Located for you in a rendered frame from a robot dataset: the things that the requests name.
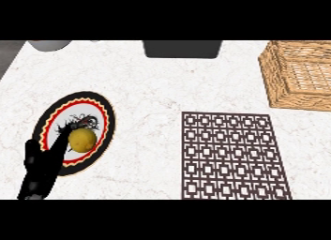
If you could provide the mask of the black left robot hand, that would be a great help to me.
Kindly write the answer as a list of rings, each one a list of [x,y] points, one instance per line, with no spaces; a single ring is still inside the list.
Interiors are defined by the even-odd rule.
[[[25,142],[25,177],[16,195],[17,200],[42,200],[51,191],[60,170],[72,125],[59,129],[59,135],[48,150],[41,151],[38,141]]]

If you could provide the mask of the brown lattice placemat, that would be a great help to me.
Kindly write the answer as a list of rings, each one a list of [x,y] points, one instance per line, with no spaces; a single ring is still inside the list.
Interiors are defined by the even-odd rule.
[[[181,198],[292,198],[268,115],[181,113]]]

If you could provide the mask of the wicker basket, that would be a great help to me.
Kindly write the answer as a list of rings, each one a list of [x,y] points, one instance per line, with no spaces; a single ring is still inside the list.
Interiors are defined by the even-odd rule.
[[[331,40],[270,40],[257,61],[268,106],[331,112]]]

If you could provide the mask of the yellow round fruit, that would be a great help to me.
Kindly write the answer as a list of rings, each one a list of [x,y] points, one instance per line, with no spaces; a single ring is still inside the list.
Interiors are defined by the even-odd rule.
[[[85,153],[90,151],[96,144],[96,140],[96,134],[88,128],[75,129],[68,136],[70,149],[78,153]]]

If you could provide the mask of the round patterned plate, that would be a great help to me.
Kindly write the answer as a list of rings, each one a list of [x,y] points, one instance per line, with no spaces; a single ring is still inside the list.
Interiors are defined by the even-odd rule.
[[[96,143],[85,153],[66,147],[57,175],[68,176],[85,170],[96,162],[113,137],[115,114],[106,98],[94,92],[81,91],[60,98],[41,114],[32,138],[38,141],[39,150],[48,150],[59,129],[69,123],[81,122],[96,134]]]

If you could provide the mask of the grey round pot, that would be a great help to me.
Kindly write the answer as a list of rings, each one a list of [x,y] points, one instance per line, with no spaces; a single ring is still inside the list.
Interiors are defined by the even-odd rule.
[[[69,40],[29,40],[32,47],[41,52],[53,52],[60,50],[68,44]]]

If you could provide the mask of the dark grey appliance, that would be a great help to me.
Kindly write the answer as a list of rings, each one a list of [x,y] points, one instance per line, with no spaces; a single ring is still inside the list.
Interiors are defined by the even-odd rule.
[[[144,40],[143,53],[150,58],[214,58],[220,40]]]

